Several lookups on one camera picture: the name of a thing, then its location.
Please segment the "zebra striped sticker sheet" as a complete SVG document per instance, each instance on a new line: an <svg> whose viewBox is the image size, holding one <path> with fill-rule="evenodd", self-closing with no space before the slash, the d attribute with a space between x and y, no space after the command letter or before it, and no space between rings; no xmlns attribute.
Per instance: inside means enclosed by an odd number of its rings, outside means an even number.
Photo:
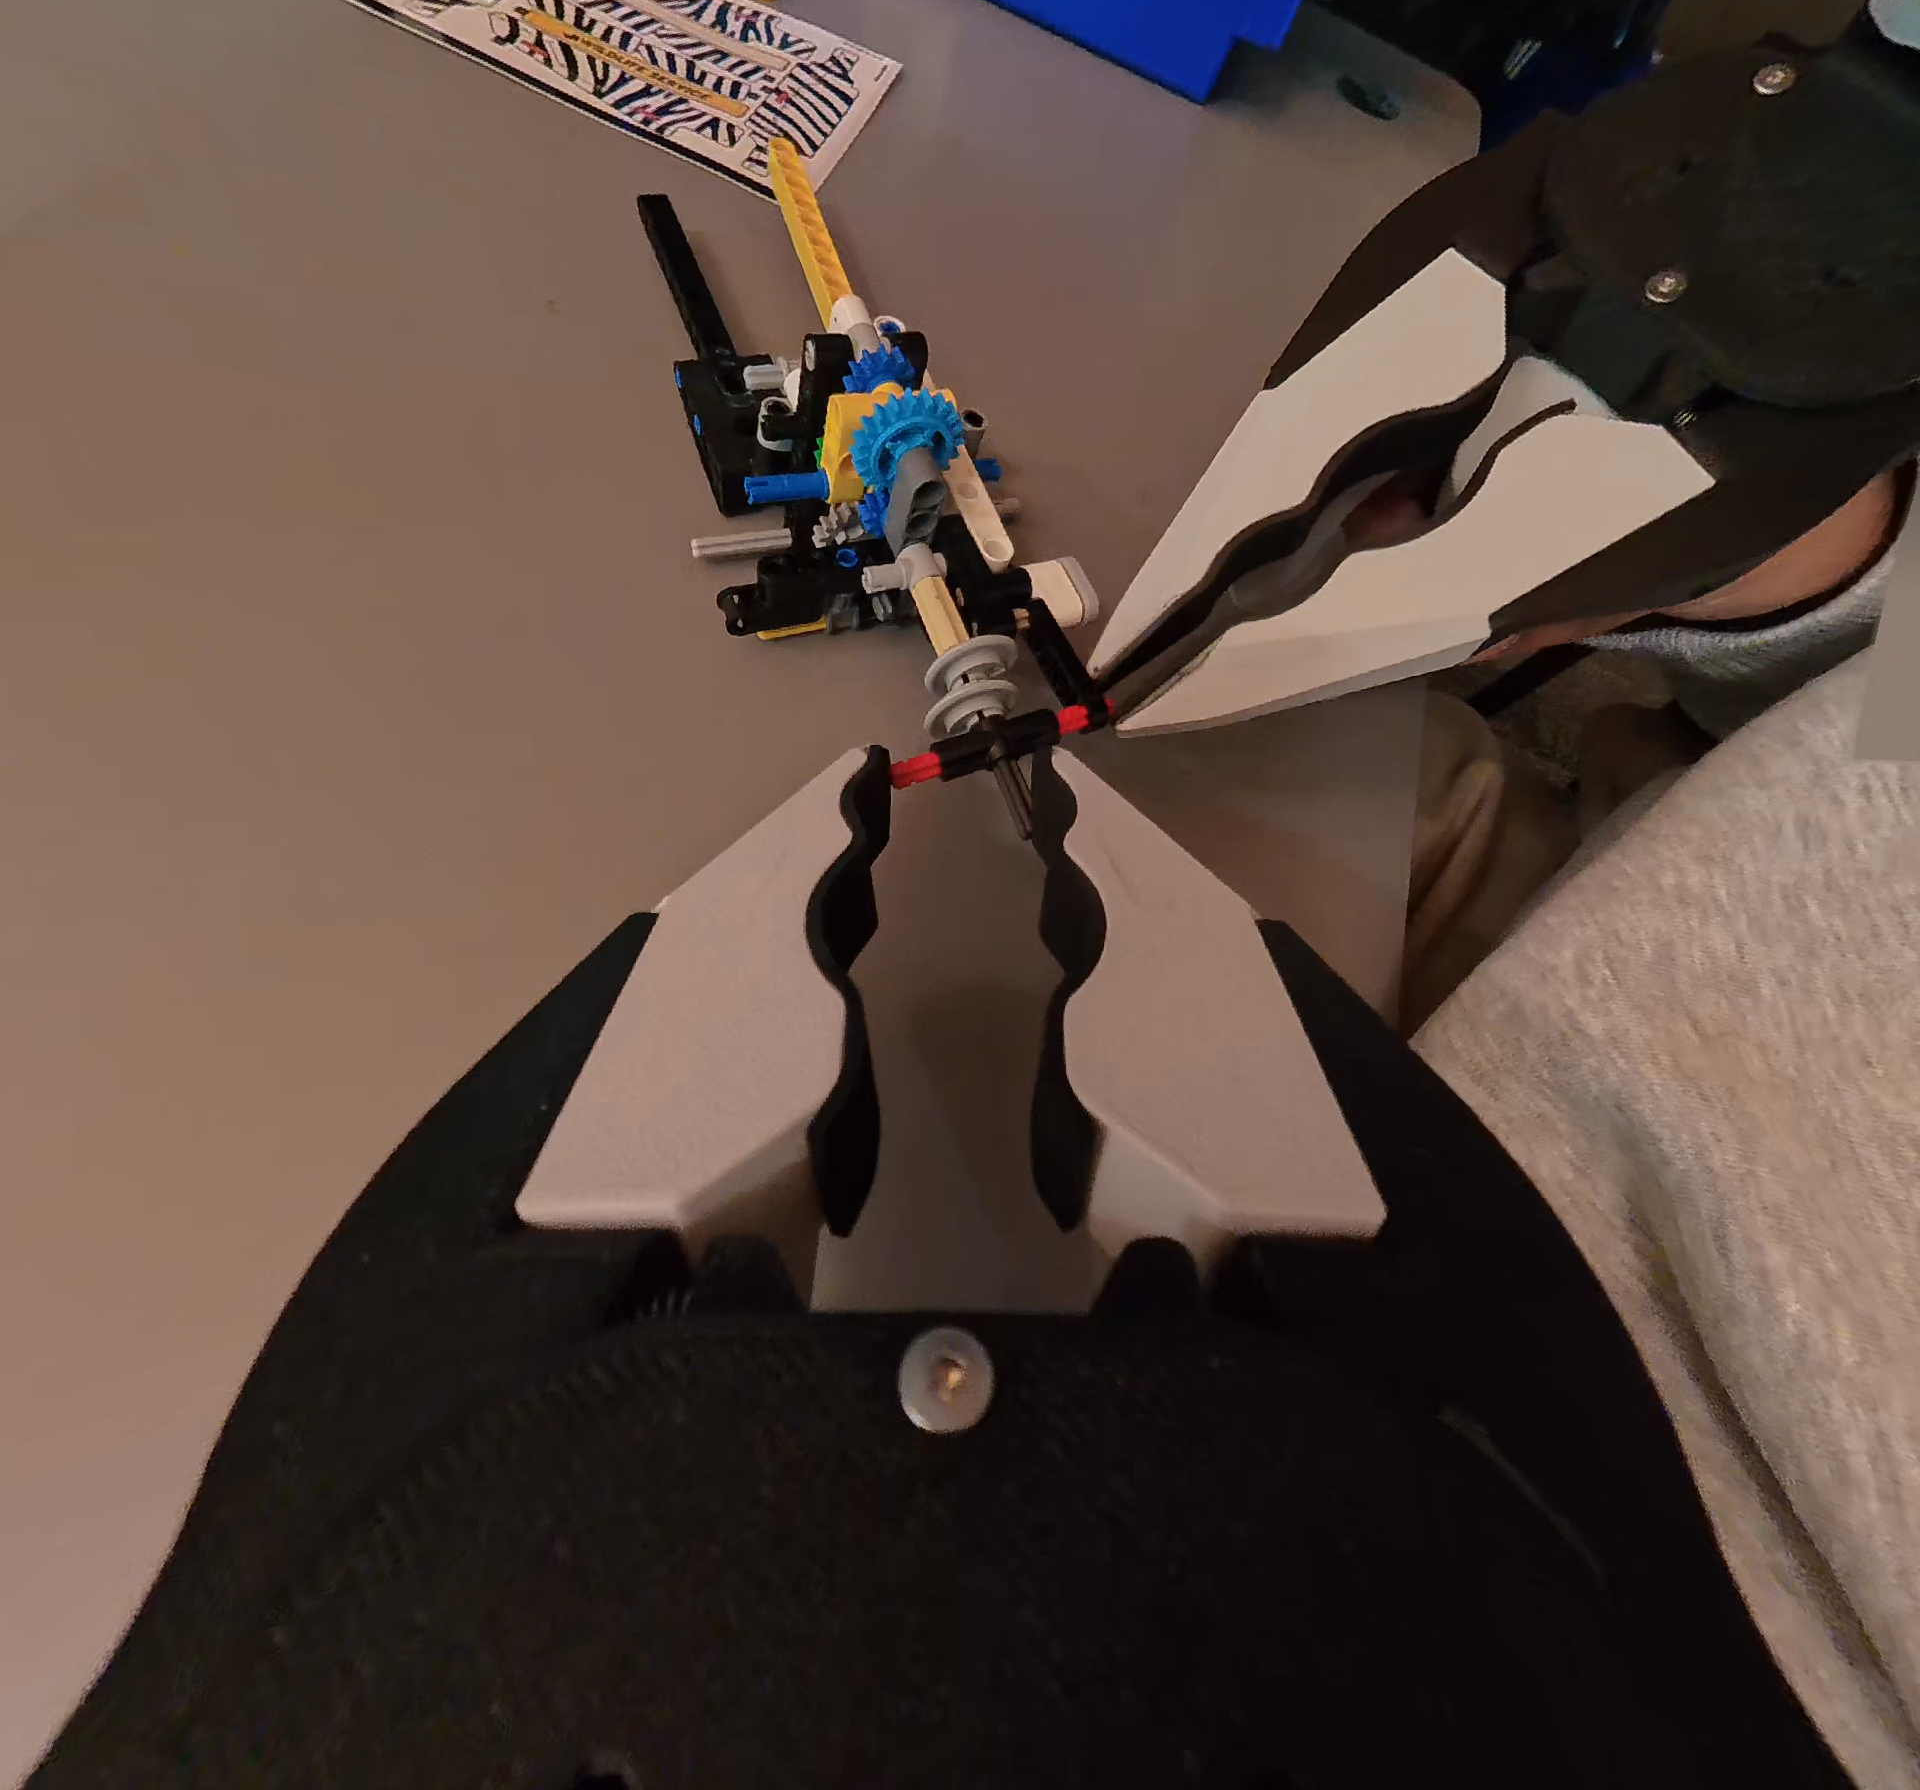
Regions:
<svg viewBox="0 0 1920 1790"><path fill-rule="evenodd" d="M342 1L768 200L777 144L820 186L902 75L785 0Z"/></svg>

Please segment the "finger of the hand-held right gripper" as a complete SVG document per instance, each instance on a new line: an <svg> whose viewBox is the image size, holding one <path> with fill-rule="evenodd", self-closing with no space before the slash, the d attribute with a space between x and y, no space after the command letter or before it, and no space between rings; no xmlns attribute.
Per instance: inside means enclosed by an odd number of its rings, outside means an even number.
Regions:
<svg viewBox="0 0 1920 1790"><path fill-rule="evenodd" d="M1332 498L1452 455L1503 378L1508 337L1506 282L1447 248L1263 388L1113 604L1097 683L1170 667L1223 591Z"/></svg>
<svg viewBox="0 0 1920 1790"><path fill-rule="evenodd" d="M1351 555L1312 594L1236 619L1118 711L1118 732L1248 721L1459 665L1511 602L1712 485L1658 424L1572 402L1534 411L1489 444L1435 530Z"/></svg>

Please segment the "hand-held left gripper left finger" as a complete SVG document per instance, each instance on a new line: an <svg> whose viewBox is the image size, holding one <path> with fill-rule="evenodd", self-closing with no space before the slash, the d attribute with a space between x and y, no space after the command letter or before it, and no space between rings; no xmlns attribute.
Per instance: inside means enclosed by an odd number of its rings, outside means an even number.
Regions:
<svg viewBox="0 0 1920 1790"><path fill-rule="evenodd" d="M653 911L517 1197L542 1229L758 1236L810 1281L876 1176L851 963L876 931L882 746L843 753Z"/></svg>

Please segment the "person's right hand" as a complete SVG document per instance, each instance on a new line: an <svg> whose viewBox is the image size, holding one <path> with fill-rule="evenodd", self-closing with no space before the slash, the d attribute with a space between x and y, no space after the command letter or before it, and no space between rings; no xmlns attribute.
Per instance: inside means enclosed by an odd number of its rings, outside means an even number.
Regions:
<svg viewBox="0 0 1920 1790"><path fill-rule="evenodd" d="M1550 646L1585 643L1643 624L1767 624L1803 604L1830 602L1886 555L1906 517L1909 485L1909 463L1887 469L1763 564L1699 598L1524 628L1489 641L1474 657L1528 657Z"/></svg>

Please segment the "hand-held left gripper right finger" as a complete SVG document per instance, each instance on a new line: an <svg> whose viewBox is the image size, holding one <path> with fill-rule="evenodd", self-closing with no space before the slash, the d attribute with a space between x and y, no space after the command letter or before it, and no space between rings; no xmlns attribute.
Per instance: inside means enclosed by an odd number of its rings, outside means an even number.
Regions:
<svg viewBox="0 0 1920 1790"><path fill-rule="evenodd" d="M1067 749L1031 770L1043 1012L1031 1174L1107 1255L1209 1274L1264 1235L1365 1240L1386 1207L1258 913Z"/></svg>

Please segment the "multicoloured lego gear assembly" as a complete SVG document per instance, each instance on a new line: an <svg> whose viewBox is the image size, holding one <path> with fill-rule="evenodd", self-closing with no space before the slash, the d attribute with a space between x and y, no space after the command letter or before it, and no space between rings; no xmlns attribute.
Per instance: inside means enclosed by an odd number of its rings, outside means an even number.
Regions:
<svg viewBox="0 0 1920 1790"><path fill-rule="evenodd" d="M684 426L733 523L691 552L753 564L715 594L734 636L916 628L926 749L894 783L986 772L1029 837L1027 762L1111 721L1073 641L1100 615L1093 581L1073 556L1020 561L1015 505L996 498L998 463L982 452L988 420L929 372L922 332L854 291L799 148L780 138L768 171L818 313L791 359L734 342L674 202L636 200L684 328Z"/></svg>

